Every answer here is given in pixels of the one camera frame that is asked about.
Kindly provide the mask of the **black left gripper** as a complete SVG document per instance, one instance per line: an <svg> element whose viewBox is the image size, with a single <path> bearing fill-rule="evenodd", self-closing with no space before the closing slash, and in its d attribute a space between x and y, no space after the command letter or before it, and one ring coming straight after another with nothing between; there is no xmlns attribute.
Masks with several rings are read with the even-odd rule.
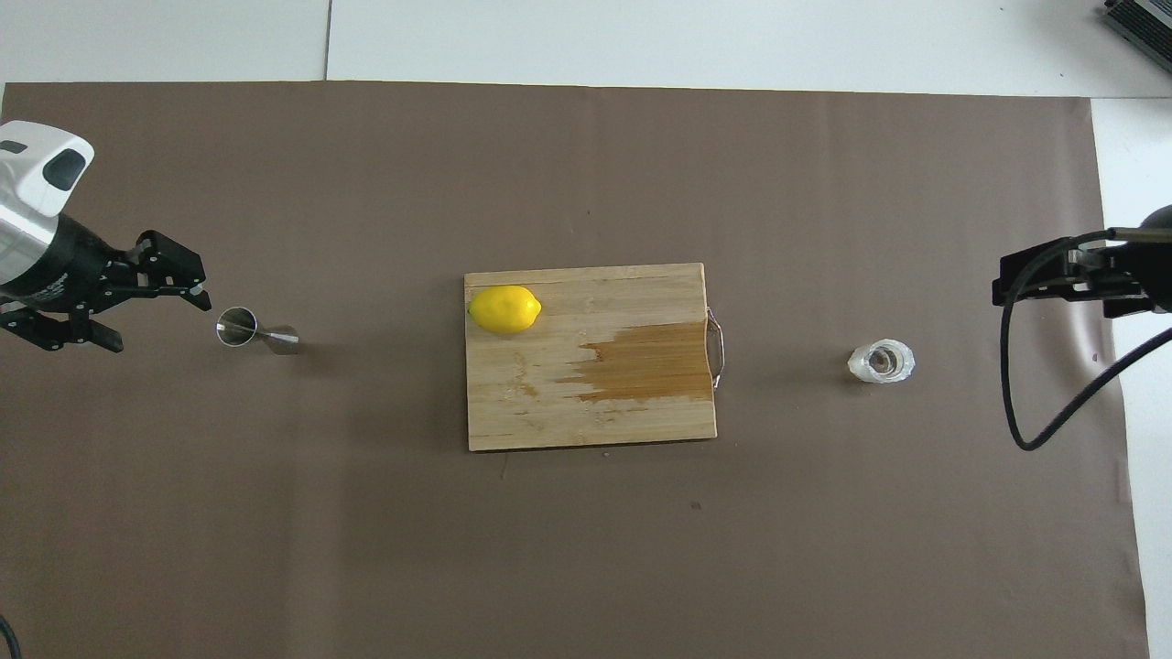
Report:
<svg viewBox="0 0 1172 659"><path fill-rule="evenodd" d="M135 297L180 297L210 311L205 285L202 256L162 232L143 232L132 249L121 251L67 215L56 217L54 231L0 216L0 306L26 306L0 312L0 330L39 349L91 344L123 351L117 330L91 320L84 311L67 319L39 311L64 313L82 306L102 312Z"/></svg>

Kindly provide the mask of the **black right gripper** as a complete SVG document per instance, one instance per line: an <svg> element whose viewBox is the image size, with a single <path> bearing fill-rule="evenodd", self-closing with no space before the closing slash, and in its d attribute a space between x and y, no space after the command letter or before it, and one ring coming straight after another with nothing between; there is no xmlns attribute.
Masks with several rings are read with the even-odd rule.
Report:
<svg viewBox="0 0 1172 659"><path fill-rule="evenodd" d="M1067 295L1068 301L1101 301L1106 319L1172 313L1172 205L1156 210L1134 233L1139 237L1120 238L1115 246L1072 249L1068 257L1056 252L1067 238L1006 254L992 281L992 304L1004 306L1014 283L1037 260L1018 300Z"/></svg>

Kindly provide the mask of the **steel double jigger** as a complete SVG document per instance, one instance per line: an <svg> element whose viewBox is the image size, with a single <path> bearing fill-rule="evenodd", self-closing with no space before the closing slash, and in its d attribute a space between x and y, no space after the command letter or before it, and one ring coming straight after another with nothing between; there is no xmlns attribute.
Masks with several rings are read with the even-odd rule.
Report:
<svg viewBox="0 0 1172 659"><path fill-rule="evenodd" d="M214 326L217 341L227 349L243 349L250 345L263 345L277 356L297 355L300 335L292 326L267 326L250 308L233 306L217 318Z"/></svg>

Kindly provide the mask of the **small clear glass cup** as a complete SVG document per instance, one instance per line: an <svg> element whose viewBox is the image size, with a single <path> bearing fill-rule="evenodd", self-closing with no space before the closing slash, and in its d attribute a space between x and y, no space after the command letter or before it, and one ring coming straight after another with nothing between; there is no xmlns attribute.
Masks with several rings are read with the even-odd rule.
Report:
<svg viewBox="0 0 1172 659"><path fill-rule="evenodd" d="M883 339L854 349L846 367L861 383L900 383L913 374L917 358L907 344Z"/></svg>

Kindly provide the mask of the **black ribbed device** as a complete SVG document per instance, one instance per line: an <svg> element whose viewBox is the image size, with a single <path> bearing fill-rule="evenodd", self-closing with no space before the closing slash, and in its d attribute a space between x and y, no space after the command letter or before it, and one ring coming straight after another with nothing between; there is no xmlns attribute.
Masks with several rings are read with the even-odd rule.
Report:
<svg viewBox="0 0 1172 659"><path fill-rule="evenodd" d="M1110 29L1153 50L1172 50L1172 0L1102 0Z"/></svg>

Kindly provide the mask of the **brown paper table mat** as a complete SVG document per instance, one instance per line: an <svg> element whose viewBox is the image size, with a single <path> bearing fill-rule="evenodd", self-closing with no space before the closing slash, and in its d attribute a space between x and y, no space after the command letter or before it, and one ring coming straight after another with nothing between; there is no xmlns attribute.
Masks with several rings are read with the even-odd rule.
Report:
<svg viewBox="0 0 1172 659"><path fill-rule="evenodd" d="M1142 659L1117 387L1034 453L1002 254L1102 226L1084 98L370 82L8 84L71 216L200 252L121 354L0 332L26 655ZM463 276L700 261L713 441L466 449ZM907 344L900 383L863 345Z"/></svg>

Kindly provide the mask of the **yellow lemon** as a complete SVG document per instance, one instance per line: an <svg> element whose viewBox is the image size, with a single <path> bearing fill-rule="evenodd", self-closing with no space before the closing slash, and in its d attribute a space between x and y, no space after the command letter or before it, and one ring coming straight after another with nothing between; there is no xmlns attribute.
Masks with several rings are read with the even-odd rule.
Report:
<svg viewBox="0 0 1172 659"><path fill-rule="evenodd" d="M466 313L473 324L495 334L516 334L531 330L543 312L543 304L531 288L502 285L482 288L469 301Z"/></svg>

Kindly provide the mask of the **wooden cutting board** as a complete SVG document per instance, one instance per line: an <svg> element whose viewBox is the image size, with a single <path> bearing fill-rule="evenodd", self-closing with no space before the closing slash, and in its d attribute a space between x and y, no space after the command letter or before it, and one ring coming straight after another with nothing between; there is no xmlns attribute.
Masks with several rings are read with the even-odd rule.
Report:
<svg viewBox="0 0 1172 659"><path fill-rule="evenodd" d="M716 439L720 371L701 263L468 274L464 295L518 285L530 330L465 321L473 453Z"/></svg>

